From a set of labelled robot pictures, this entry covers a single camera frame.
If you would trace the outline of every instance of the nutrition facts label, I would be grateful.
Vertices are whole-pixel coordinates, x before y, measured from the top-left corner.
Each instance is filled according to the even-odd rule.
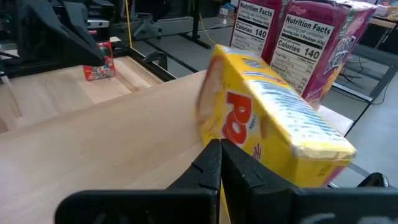
[[[261,56],[273,16],[273,9],[240,1],[231,46]]]
[[[333,33],[333,26],[288,14],[271,67],[301,95]]]

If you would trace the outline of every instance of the box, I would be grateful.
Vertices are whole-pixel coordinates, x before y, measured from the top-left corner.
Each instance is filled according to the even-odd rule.
[[[228,138],[299,187],[326,186],[356,155],[338,131],[251,52],[216,46],[196,117],[204,145]]]
[[[218,10],[218,17],[222,19],[230,19],[234,17],[235,8],[227,5],[220,6]]]
[[[112,45],[110,41],[97,43],[99,49],[105,54],[105,64],[99,67],[83,65],[83,71],[87,81],[110,78],[115,75],[113,63]]]
[[[318,108],[376,10],[356,1],[291,1],[271,68]]]
[[[252,51],[270,63],[287,3],[288,0],[241,0],[231,47]]]

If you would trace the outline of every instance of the pink snack box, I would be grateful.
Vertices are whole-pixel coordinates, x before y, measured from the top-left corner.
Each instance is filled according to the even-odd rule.
[[[279,24],[289,0],[240,0],[231,47],[271,62]]]
[[[375,10],[356,1],[289,2],[272,69],[317,109]]]

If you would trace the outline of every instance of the light wood surface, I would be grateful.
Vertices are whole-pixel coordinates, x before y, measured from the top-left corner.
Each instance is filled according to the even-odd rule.
[[[385,27],[385,28],[388,28],[388,29],[393,29],[395,27],[395,25],[396,25],[395,22],[384,21],[384,20],[381,20],[381,19],[378,19],[378,18],[375,18],[375,17],[371,18],[369,23],[374,24],[374,25],[378,25],[378,26],[382,26],[382,27]]]
[[[52,223],[79,190],[166,188],[203,150],[194,102],[204,74],[0,134],[1,223]]]
[[[0,118],[14,130],[162,83],[129,57],[114,63],[113,78],[88,82],[83,67],[76,66],[12,79],[12,94],[0,84]]]

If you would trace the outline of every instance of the table leg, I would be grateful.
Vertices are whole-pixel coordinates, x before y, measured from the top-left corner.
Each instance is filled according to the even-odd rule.
[[[391,80],[394,78],[394,76],[396,75],[397,71],[398,71],[398,68],[396,68],[394,66],[390,66],[388,68],[386,74],[383,75],[383,77],[381,78],[379,83],[372,90],[372,92],[370,94],[370,97],[372,99],[376,99],[380,95],[381,91],[383,91],[383,89],[387,86],[387,84],[389,82],[391,82]]]
[[[352,123],[352,125],[349,127],[349,129],[347,130],[346,134],[344,135],[344,137],[347,137],[348,133],[352,130],[352,128],[354,127],[354,125],[359,121],[359,119],[362,118],[362,116],[365,114],[365,112],[368,110],[368,108],[370,107],[370,105],[372,104],[371,101],[366,101],[367,105],[365,107],[365,109],[362,110],[362,113],[358,116],[358,118],[356,118],[354,120],[354,122]]]
[[[203,41],[199,40],[199,35],[198,35],[198,29],[199,29],[199,13],[200,13],[200,5],[199,5],[199,0],[194,0],[195,1],[195,8],[193,10],[193,27],[192,27],[192,36],[188,34],[180,34],[180,36],[191,40],[192,42],[206,48],[206,49],[211,49],[211,46],[204,43]]]

